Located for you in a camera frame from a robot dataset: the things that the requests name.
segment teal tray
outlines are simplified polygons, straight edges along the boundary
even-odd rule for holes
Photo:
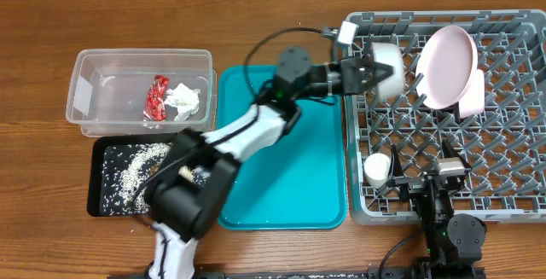
[[[250,66],[254,89],[276,67]],[[252,102],[242,67],[224,72],[218,87],[218,128]],[[299,101],[303,113],[289,135],[241,167],[218,222],[229,230],[332,229],[346,216],[345,156],[340,102]]]

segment wood grain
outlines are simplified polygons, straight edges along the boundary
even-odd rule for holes
[[[265,35],[286,26],[336,26],[362,10],[546,9],[546,0],[2,0],[0,1],[0,277],[103,278],[143,271],[154,236],[128,218],[85,211],[95,141],[66,122],[76,56],[93,48],[200,48],[217,73],[241,64]],[[328,43],[283,37],[254,63],[288,44],[326,61]],[[369,227],[350,218],[330,231],[229,232],[200,243],[206,270],[365,270],[415,227]],[[423,240],[392,256],[406,265]],[[490,224],[484,258],[490,278],[543,278],[542,225]]]

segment white robotic arm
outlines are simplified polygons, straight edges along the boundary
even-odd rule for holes
[[[215,142],[218,139],[249,124],[256,116],[257,104],[253,104],[247,113],[236,121],[226,125],[222,129],[202,134],[206,142]],[[245,161],[260,149],[274,144],[282,135],[282,129],[286,121],[272,108],[262,105],[259,109],[258,120],[245,130],[244,135],[239,135],[216,146],[216,149],[226,154],[233,154],[240,161]],[[155,223],[154,228],[162,230],[168,242],[165,257],[164,238],[157,234],[155,245],[155,259],[148,276],[152,279],[161,278],[161,261],[163,261],[163,277],[166,279],[190,279],[194,275],[194,256],[197,248],[197,240],[191,238],[183,241],[180,235],[166,224]]]
[[[284,32],[295,31],[318,32],[326,38],[340,35],[343,37],[337,38],[337,44],[350,45],[357,28],[346,23],[345,27],[352,28],[348,36],[346,30],[295,27],[273,34],[259,45]],[[296,100],[359,95],[375,88],[394,71],[402,70],[354,56],[313,66],[307,52],[294,46],[281,54],[276,73],[268,82],[270,87],[264,84],[242,117],[216,131],[178,133],[160,172],[147,183],[144,195],[152,211],[151,218],[156,221],[154,228],[159,231],[154,263],[147,276],[153,279],[193,276],[197,240],[216,222],[241,163],[292,130],[301,115]],[[403,77],[402,73],[394,75]],[[205,178],[204,185],[196,185],[195,179],[199,178]]]

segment gray dish rack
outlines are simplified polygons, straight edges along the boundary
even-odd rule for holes
[[[356,12],[359,25],[348,55],[364,56],[369,42],[397,44],[407,92],[380,101],[373,92],[345,101],[349,201],[359,224],[416,224],[410,202],[394,189],[366,183],[363,161],[390,154],[395,144],[404,173],[416,177],[442,157],[447,139],[473,167],[465,189],[452,196],[456,212],[501,223],[546,222],[546,14],[540,10]],[[470,33],[485,75],[485,111],[459,120],[422,105],[415,73],[427,40],[457,25]]]

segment black tray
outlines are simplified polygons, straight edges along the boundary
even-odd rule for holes
[[[97,139],[95,144],[93,144],[93,154],[91,157],[91,174],[89,180],[89,191],[87,194],[87,213],[93,217],[111,216],[100,212],[102,201],[102,184],[105,182],[102,176],[102,164],[104,162],[105,151],[108,147],[144,143],[173,142],[176,134],[177,133],[129,135],[102,137]]]

